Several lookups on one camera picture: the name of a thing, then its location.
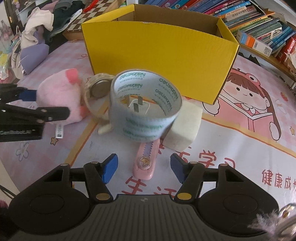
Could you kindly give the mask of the red tassel ornament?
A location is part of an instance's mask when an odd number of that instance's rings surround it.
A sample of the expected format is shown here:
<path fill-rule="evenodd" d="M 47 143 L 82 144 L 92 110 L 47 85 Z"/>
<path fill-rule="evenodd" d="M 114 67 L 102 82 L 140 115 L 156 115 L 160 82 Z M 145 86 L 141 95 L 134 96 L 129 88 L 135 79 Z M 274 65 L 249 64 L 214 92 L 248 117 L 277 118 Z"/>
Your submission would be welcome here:
<path fill-rule="evenodd" d="M 99 4 L 101 4 L 102 1 L 100 0 L 93 0 L 89 6 L 87 6 L 82 13 L 88 13 L 89 11 L 91 11 L 92 9 L 96 8 Z"/>

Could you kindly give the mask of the pink utility knife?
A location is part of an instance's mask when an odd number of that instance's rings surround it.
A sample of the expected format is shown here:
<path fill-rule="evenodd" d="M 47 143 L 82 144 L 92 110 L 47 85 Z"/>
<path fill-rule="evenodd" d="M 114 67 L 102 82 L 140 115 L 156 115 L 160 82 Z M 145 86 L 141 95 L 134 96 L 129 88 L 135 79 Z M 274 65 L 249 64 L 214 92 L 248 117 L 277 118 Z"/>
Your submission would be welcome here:
<path fill-rule="evenodd" d="M 159 151 L 160 139 L 141 143 L 133 163 L 132 174 L 141 180 L 150 180 L 154 174 Z"/>

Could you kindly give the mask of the blue white medicine box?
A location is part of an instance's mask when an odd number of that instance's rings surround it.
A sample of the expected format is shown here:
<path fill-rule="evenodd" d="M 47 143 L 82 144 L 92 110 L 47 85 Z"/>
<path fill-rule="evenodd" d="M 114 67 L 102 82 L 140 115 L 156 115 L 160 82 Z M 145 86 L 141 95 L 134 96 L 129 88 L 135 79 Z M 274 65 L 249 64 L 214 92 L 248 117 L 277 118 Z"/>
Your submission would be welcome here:
<path fill-rule="evenodd" d="M 256 39 L 255 37 L 251 36 L 250 34 L 247 34 L 242 31 L 238 31 L 236 35 L 236 39 L 240 44 L 243 44 L 251 49 L 254 49 L 255 51 L 263 54 L 266 57 L 269 57 L 272 53 L 272 49 L 269 47 L 269 45 L 263 43 L 262 41 Z"/>

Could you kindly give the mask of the white sponge block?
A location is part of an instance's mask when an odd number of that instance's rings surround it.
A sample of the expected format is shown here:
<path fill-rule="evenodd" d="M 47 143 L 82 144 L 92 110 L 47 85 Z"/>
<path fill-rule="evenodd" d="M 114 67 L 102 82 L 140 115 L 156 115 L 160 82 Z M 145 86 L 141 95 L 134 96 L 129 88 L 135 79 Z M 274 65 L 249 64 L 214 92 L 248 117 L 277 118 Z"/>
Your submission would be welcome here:
<path fill-rule="evenodd" d="M 179 115 L 168 130 L 163 145 L 171 150 L 182 152 L 191 145 L 198 134 L 203 109 L 184 100 Z"/>

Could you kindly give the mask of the row of leaning books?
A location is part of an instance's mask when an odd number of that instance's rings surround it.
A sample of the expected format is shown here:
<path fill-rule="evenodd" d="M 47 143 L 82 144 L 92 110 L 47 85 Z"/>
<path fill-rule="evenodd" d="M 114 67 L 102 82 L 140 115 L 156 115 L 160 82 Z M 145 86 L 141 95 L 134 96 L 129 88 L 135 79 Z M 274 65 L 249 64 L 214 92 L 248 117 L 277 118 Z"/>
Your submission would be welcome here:
<path fill-rule="evenodd" d="M 221 18 L 234 37 L 238 31 L 250 34 L 269 45 L 271 55 L 280 62 L 295 47 L 295 28 L 263 10 L 255 1 L 144 1 L 144 4 Z"/>

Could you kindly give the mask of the wooden chess board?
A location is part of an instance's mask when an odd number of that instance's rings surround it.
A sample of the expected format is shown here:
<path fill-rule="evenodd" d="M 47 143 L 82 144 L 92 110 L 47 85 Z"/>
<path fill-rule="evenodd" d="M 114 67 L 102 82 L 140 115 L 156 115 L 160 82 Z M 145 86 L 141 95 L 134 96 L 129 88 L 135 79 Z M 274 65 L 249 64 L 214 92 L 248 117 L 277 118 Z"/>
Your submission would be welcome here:
<path fill-rule="evenodd" d="M 96 18 L 104 13 L 120 8 L 126 1 L 118 0 L 104 0 L 104 1 L 92 1 L 95 5 L 92 9 L 86 12 L 82 12 L 75 20 L 69 25 L 69 27 L 63 32 L 63 36 L 68 40 L 83 40 L 83 33 L 81 24 Z"/>

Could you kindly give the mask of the beige patterned tape roll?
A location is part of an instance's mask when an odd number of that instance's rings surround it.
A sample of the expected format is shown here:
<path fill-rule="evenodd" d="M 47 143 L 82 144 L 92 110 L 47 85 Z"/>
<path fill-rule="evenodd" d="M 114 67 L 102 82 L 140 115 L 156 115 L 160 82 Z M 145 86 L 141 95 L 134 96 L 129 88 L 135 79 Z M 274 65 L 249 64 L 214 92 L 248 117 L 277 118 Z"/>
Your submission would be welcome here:
<path fill-rule="evenodd" d="M 111 88 L 112 80 L 115 76 L 107 74 L 107 73 L 99 73 L 90 77 L 83 89 L 83 98 L 86 107 L 90 111 L 90 113 L 98 120 L 98 121 L 109 121 L 108 117 L 103 113 L 99 113 L 98 110 L 95 110 L 91 107 L 91 100 L 99 100 L 108 95 Z"/>

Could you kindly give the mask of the yellow cardboard box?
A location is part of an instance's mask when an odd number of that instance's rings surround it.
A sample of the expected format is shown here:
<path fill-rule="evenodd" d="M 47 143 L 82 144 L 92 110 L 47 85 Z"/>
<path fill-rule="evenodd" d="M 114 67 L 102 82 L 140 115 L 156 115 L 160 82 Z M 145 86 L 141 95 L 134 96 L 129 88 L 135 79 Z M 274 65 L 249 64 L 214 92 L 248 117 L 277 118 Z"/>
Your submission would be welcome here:
<path fill-rule="evenodd" d="M 185 97 L 213 104 L 239 51 L 217 17 L 131 4 L 81 25 L 94 73 L 144 69 L 169 80 Z"/>

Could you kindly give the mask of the clear printed tape roll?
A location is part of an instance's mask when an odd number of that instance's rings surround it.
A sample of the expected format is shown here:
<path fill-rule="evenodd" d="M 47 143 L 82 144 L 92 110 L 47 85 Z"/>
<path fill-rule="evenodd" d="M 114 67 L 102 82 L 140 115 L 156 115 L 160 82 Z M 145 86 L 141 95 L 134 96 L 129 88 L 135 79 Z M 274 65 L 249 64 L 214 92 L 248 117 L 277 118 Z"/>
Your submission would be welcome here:
<path fill-rule="evenodd" d="M 126 138 L 146 143 L 160 138 L 182 107 L 178 89 L 166 78 L 146 70 L 127 70 L 111 82 L 108 116 Z"/>

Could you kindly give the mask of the pile of clothes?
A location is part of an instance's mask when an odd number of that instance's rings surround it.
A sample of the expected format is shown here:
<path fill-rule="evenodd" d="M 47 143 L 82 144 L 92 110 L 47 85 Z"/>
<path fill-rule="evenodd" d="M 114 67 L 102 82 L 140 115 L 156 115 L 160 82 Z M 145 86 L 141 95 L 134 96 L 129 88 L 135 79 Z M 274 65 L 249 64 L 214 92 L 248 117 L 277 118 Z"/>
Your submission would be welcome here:
<path fill-rule="evenodd" d="M 83 1 L 45 1 L 28 15 L 13 41 L 11 68 L 17 79 L 31 73 L 49 54 L 54 36 L 63 32 L 85 8 Z"/>

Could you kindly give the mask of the white power adapter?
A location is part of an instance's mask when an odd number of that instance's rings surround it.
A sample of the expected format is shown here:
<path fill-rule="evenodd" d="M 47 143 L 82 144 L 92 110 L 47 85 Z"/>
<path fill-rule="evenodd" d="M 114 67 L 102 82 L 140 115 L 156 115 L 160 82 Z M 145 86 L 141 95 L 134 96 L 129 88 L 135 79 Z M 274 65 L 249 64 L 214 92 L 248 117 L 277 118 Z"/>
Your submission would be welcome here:
<path fill-rule="evenodd" d="M 142 115 L 146 115 L 151 107 L 151 103 L 145 101 L 141 96 L 127 95 L 122 97 L 120 102 L 126 105 L 131 111 Z"/>

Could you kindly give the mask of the pink plush toy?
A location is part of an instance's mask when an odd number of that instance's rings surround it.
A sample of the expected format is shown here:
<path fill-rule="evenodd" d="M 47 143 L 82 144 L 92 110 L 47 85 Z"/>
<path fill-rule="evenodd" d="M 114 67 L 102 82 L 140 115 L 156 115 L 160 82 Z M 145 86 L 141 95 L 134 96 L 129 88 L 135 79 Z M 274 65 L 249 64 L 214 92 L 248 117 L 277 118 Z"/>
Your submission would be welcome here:
<path fill-rule="evenodd" d="M 67 107 L 70 115 L 60 122 L 69 125 L 80 122 L 89 113 L 82 103 L 82 79 L 76 68 L 65 69 L 46 78 L 37 89 L 38 107 Z"/>

